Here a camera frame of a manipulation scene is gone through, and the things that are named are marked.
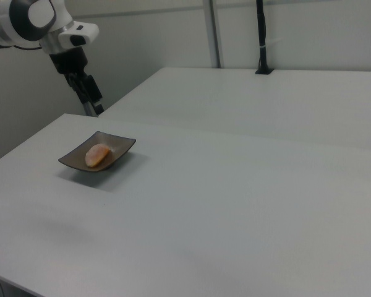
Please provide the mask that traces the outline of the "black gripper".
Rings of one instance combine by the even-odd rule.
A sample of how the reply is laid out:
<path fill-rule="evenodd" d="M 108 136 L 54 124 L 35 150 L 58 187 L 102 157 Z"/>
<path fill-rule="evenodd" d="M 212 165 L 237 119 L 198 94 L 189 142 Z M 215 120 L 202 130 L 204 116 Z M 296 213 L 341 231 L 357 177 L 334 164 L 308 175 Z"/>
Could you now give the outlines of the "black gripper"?
<path fill-rule="evenodd" d="M 102 113 L 104 108 L 101 104 L 103 98 L 92 75 L 85 75 L 80 78 L 77 74 L 83 75 L 88 59 L 83 48 L 77 47 L 59 54 L 50 54 L 56 70 L 63 74 L 69 87 L 77 94 L 86 113 Z"/>

